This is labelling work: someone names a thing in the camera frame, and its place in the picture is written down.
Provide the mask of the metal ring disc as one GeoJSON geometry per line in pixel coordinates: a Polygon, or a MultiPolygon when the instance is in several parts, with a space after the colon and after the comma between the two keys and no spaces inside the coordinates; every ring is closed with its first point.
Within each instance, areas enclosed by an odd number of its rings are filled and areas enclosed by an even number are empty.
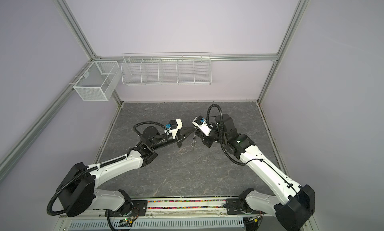
{"type": "Polygon", "coordinates": [[[195,148],[195,146],[196,146],[196,135],[194,134],[193,140],[192,140],[192,143],[191,143],[191,147],[195,148]]]}

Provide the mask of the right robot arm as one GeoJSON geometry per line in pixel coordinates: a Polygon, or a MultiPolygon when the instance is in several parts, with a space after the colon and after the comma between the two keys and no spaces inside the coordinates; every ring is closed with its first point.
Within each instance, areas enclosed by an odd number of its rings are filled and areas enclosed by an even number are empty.
{"type": "Polygon", "coordinates": [[[274,193],[272,196],[248,188],[231,206],[238,212],[259,211],[277,218],[287,231],[298,231],[315,212],[315,191],[302,186],[274,165],[247,135],[239,133],[233,119],[212,104],[206,117],[193,120],[196,135],[206,147],[218,143],[226,157],[236,165],[249,167],[274,193]]]}

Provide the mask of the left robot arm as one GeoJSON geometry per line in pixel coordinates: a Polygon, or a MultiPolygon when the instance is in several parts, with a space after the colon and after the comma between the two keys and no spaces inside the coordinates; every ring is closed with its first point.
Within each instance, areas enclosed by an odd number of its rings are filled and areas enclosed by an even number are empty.
{"type": "Polygon", "coordinates": [[[181,147],[195,130],[195,127],[184,127],[180,119],[170,120],[166,125],[155,121],[135,124],[133,131],[139,137],[139,143],[129,148],[126,154],[104,162],[75,164],[48,202],[47,214],[75,217],[87,210],[105,210],[107,214],[130,215],[134,204],[124,190],[107,191],[100,189],[100,186],[128,171],[150,164],[158,156],[156,151],[160,148],[171,144],[181,147]]]}

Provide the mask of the white mesh box basket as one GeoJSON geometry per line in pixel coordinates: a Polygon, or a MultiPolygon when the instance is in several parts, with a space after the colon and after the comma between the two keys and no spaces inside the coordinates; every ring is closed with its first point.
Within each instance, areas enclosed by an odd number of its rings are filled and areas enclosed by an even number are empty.
{"type": "Polygon", "coordinates": [[[74,84],[83,101],[109,101],[122,78],[117,61],[93,61],[74,84]]]}

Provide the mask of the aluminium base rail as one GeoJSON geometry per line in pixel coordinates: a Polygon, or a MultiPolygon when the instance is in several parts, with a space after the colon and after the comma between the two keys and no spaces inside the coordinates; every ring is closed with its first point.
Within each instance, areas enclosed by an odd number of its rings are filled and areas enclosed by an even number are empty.
{"type": "MultiPolygon", "coordinates": [[[[315,212],[315,192],[310,186],[300,187],[299,191],[290,188],[282,195],[268,196],[253,189],[247,189],[237,198],[252,210],[259,210],[264,214],[276,217],[289,229],[298,229],[315,212]]],[[[124,206],[131,206],[132,199],[123,191],[78,190],[73,192],[56,193],[47,205],[50,216],[66,214],[75,217],[87,210],[117,211],[124,206]]],[[[150,210],[213,210],[225,209],[225,199],[203,200],[164,200],[155,201],[150,210]]]]}

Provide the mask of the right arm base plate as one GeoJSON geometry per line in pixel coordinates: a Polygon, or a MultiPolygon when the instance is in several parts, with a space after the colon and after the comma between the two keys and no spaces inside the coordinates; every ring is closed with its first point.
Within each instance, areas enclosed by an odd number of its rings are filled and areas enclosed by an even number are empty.
{"type": "Polygon", "coordinates": [[[252,210],[245,201],[240,200],[239,198],[226,199],[224,208],[227,211],[228,215],[260,215],[264,214],[259,210],[252,210]]]}

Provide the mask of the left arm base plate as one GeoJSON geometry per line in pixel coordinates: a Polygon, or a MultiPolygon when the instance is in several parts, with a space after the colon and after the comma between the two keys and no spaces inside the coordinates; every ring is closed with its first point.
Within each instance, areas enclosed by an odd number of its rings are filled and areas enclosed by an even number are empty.
{"type": "Polygon", "coordinates": [[[148,207],[147,200],[133,200],[131,206],[124,206],[117,211],[108,210],[110,217],[144,217],[148,207]]]}

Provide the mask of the aluminium frame profiles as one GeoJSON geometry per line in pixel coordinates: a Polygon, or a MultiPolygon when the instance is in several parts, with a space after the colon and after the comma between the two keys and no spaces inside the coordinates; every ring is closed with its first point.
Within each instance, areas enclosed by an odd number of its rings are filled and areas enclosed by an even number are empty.
{"type": "MultiPolygon", "coordinates": [[[[127,57],[98,57],[90,47],[90,44],[87,42],[85,35],[80,29],[78,23],[75,21],[73,14],[71,13],[65,0],[52,0],[56,7],[58,8],[63,19],[69,25],[71,31],[74,33],[75,37],[80,42],[80,45],[85,49],[86,54],[90,57],[90,60],[84,65],[84,67],[79,71],[77,76],[67,85],[67,87],[60,93],[60,95],[46,108],[46,110],[35,120],[35,122],[23,133],[21,138],[15,143],[15,145],[10,149],[9,153],[2,158],[1,160],[1,181],[3,182],[6,177],[10,174],[12,169],[16,164],[21,160],[23,155],[27,150],[32,146],[32,144],[37,140],[40,134],[56,116],[56,114],[61,110],[65,105],[68,99],[75,92],[75,83],[80,80],[81,76],[85,74],[86,70],[97,62],[102,61],[126,61],[127,57]]],[[[304,12],[310,3],[311,0],[299,0],[298,5],[295,9],[294,16],[290,22],[288,30],[284,36],[282,44],[276,54],[220,54],[212,55],[207,53],[194,55],[179,55],[170,54],[170,55],[161,55],[161,56],[146,56],[145,59],[150,61],[159,60],[161,62],[165,61],[176,61],[181,63],[183,61],[196,61],[196,60],[209,60],[211,62],[223,62],[223,61],[272,61],[273,65],[267,76],[265,84],[261,90],[260,96],[257,100],[258,103],[261,103],[268,86],[271,83],[272,77],[275,71],[278,68],[279,62],[283,59],[284,53],[288,48],[290,41],[304,15],[304,12]]]]}

